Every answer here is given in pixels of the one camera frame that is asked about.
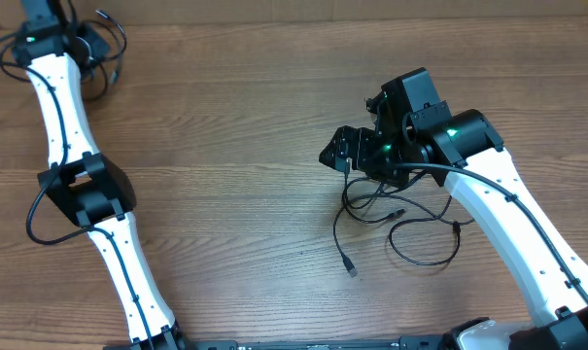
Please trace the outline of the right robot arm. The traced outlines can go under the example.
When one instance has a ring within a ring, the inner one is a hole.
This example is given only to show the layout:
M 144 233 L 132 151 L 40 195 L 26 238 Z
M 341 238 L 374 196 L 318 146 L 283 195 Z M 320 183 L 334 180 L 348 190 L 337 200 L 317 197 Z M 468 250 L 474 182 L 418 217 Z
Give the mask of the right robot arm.
M 479 111 L 452 114 L 425 68 L 365 102 L 373 128 L 339 127 L 322 164 L 359 170 L 380 194 L 434 178 L 482 228 L 528 307 L 527 325 L 487 318 L 418 342 L 428 349 L 588 349 L 588 264 L 539 207 L 502 137 Z

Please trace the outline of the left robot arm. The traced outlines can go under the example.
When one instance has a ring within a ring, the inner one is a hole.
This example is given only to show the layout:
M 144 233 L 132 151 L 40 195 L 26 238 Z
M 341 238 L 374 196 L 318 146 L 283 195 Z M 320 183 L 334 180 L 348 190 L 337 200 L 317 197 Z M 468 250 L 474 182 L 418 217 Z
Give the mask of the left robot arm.
M 110 273 L 125 314 L 129 348 L 187 349 L 190 346 L 160 294 L 142 251 L 133 209 L 137 204 L 127 175 L 94 141 L 88 125 L 82 83 L 122 63 L 127 39 L 109 15 L 102 21 L 77 18 L 57 1 L 21 4 L 27 20 L 12 44 L 17 66 L 35 88 L 48 138 L 49 168 L 38 174 L 36 203 L 47 197 L 76 231 L 55 239 L 35 235 L 35 212 L 26 233 L 52 246 L 85 234 Z

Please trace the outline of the black cable silver USB plug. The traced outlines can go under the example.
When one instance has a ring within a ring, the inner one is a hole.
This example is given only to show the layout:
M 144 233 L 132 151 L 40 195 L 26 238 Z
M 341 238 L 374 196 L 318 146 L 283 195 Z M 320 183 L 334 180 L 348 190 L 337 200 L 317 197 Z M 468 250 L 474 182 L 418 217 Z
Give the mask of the black cable silver USB plug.
M 81 83 L 93 83 L 97 78 L 97 71 L 103 79 L 102 89 L 92 96 L 84 97 L 84 102 L 94 102 L 103 98 L 110 87 L 115 85 L 120 77 L 123 64 L 123 55 L 127 49 L 127 35 L 121 26 L 111 15 L 101 9 L 95 13 L 99 19 L 85 19 L 83 22 L 90 24 L 110 46 L 110 50 L 101 63 L 91 68 L 81 68 L 83 74 Z

